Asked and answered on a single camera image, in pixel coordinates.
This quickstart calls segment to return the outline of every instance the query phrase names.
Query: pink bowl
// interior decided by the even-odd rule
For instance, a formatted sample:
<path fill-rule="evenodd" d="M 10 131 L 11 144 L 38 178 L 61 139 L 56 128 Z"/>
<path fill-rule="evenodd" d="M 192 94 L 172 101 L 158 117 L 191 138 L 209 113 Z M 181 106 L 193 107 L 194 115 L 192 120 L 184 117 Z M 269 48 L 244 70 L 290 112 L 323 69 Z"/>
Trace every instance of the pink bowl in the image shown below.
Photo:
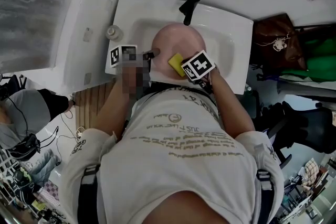
<path fill-rule="evenodd" d="M 167 25 L 157 32 L 152 43 L 152 49 L 154 48 L 159 48 L 161 51 L 153 59 L 157 70 L 165 76 L 177 80 L 184 80 L 187 77 L 181 77 L 177 74 L 168 63 L 170 58 L 179 53 L 183 59 L 186 59 L 201 50 L 206 51 L 204 40 L 199 32 L 182 23 Z"/>

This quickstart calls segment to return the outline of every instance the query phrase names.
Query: white sleeve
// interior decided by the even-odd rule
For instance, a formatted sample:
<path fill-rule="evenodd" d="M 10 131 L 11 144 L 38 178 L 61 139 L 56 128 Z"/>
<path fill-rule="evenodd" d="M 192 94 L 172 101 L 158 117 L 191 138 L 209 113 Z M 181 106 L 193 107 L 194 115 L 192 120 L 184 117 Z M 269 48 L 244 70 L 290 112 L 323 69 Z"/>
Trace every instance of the white sleeve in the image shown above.
<path fill-rule="evenodd" d="M 271 142 L 265 133 L 256 131 L 240 134 L 236 137 L 236 140 L 254 157 L 258 169 L 265 169 L 271 173 L 271 181 L 275 189 L 274 202 L 269 218 L 272 219 L 284 196 L 284 178 Z"/>
<path fill-rule="evenodd" d="M 78 195 L 81 178 L 89 165 L 100 164 L 101 157 L 117 142 L 115 135 L 88 129 L 71 152 L 69 162 L 62 170 L 59 201 L 71 223 L 77 223 Z"/>

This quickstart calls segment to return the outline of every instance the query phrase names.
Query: wooden pallet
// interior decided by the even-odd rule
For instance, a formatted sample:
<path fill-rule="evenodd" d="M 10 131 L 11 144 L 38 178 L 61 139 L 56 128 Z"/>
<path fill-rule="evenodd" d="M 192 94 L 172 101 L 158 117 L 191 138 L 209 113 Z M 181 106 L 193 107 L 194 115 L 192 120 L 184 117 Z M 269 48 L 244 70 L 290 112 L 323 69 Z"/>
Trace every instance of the wooden pallet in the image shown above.
<path fill-rule="evenodd" d="M 85 129 L 92 128 L 97 114 L 105 104 L 114 83 L 115 80 L 76 92 L 76 128 L 79 128 L 80 126 Z"/>

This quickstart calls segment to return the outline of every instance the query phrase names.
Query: white sink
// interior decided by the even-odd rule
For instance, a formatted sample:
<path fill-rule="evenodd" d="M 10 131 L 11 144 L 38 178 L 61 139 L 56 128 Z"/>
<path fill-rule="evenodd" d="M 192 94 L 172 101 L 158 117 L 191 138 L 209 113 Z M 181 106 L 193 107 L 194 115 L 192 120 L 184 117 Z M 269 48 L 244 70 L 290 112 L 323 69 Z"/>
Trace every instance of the white sink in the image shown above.
<path fill-rule="evenodd" d="M 113 24 L 124 33 L 119 42 L 110 41 L 109 50 L 118 44 L 138 46 L 138 52 L 150 50 L 155 35 L 164 26 L 182 23 L 180 0 L 119 0 Z M 253 21 L 221 9 L 198 4 L 191 27 L 203 37 L 206 52 L 217 64 L 233 92 L 243 94 L 251 48 Z M 107 56 L 106 73 L 115 74 Z M 158 72 L 152 62 L 152 81 L 196 87 L 187 80 L 174 80 Z"/>

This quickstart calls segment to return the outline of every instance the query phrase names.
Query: black and white marker cube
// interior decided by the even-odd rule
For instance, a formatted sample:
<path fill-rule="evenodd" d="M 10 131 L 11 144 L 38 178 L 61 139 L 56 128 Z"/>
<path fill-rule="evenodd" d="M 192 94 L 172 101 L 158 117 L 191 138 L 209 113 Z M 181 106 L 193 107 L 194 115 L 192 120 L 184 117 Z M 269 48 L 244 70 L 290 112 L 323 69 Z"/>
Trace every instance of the black and white marker cube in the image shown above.
<path fill-rule="evenodd" d="M 122 61 L 136 60 L 136 45 L 118 45 L 109 51 L 111 67 L 116 67 Z"/>
<path fill-rule="evenodd" d="M 210 60 L 204 50 L 196 54 L 188 62 L 182 65 L 184 72 L 191 81 L 198 80 L 215 68 L 215 63 Z"/>

